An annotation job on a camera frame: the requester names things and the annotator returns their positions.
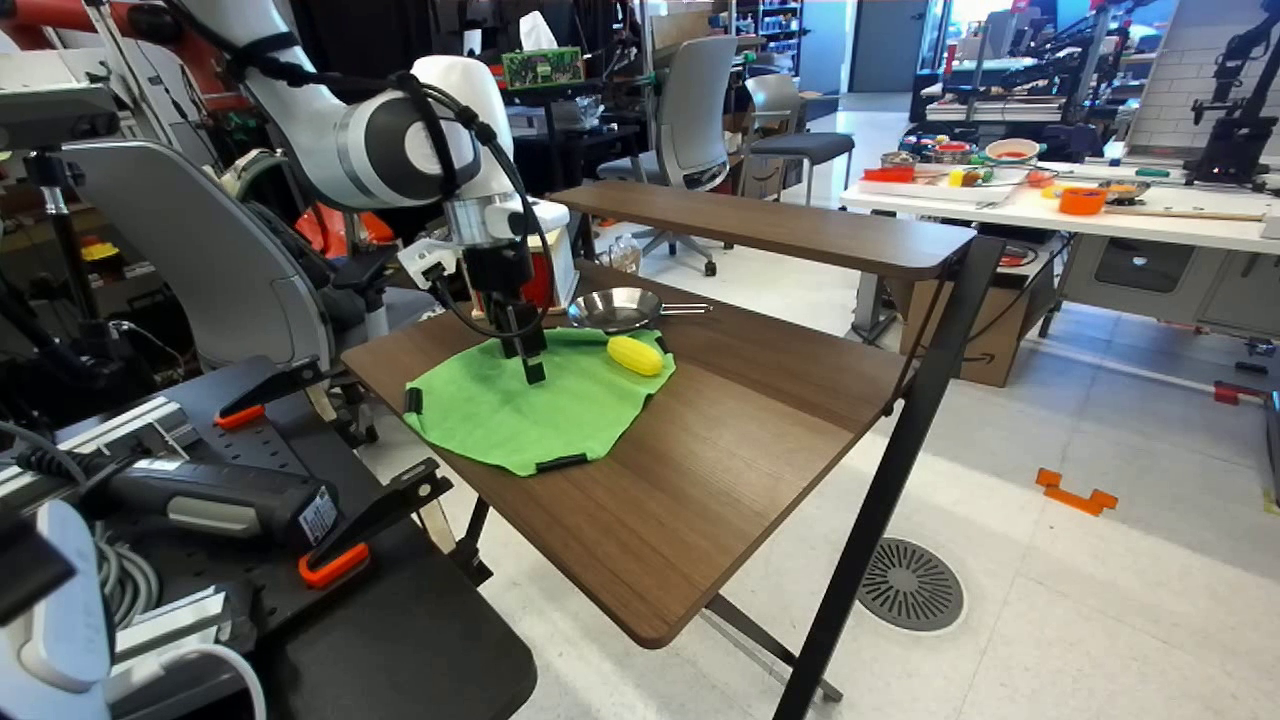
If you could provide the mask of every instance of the wooden table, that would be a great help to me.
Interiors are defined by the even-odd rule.
[[[656,185],[585,185],[557,191],[553,199],[579,213],[648,219],[669,232],[699,232],[785,256],[877,268],[883,277],[959,273],[939,333],[909,370],[909,385],[898,385],[898,356],[704,300],[712,303],[704,321],[672,321],[665,326],[679,370],[623,431],[608,458],[538,481],[511,481],[494,468],[438,452],[637,643],[661,648],[699,606],[718,617],[728,606],[745,635],[792,664],[776,715],[805,715],[822,684],[857,583],[905,490],[913,458],[921,455],[945,385],[959,368],[998,246],[967,246],[967,232],[954,226],[779,208],[738,197],[693,197]],[[643,284],[656,289],[661,300],[699,300],[608,268],[585,268],[585,284]],[[345,360],[385,405],[402,409],[402,385],[466,343],[477,343],[477,336],[452,314],[438,314],[370,341]],[[805,653],[792,656],[760,625],[734,610],[718,587],[898,392],[905,409],[883,465],[857,515]]]

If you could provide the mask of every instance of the floor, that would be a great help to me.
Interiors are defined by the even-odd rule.
[[[894,143],[898,105],[845,105],[829,125],[858,137],[857,162]],[[643,273],[819,333],[845,333],[857,273],[718,252],[718,277],[656,252]],[[898,631],[857,606],[829,680],[846,690],[811,715],[1276,715],[1280,515],[1263,499],[1259,409],[1214,405],[1239,343],[1141,314],[1068,303],[1032,341],[1008,389],[952,385],[890,537],[939,551],[967,606],[946,631]],[[1177,370],[1158,385],[1132,364]],[[798,643],[836,547],[868,488],[890,420],[728,583],[728,595]],[[419,446],[385,428],[378,472]],[[1036,472],[1118,496],[1109,515],[1052,504]],[[466,490],[442,506],[465,524]],[[527,720],[766,715],[785,666],[694,618],[672,648],[643,653],[605,618],[507,524],[484,541],[484,595],[538,664]]]

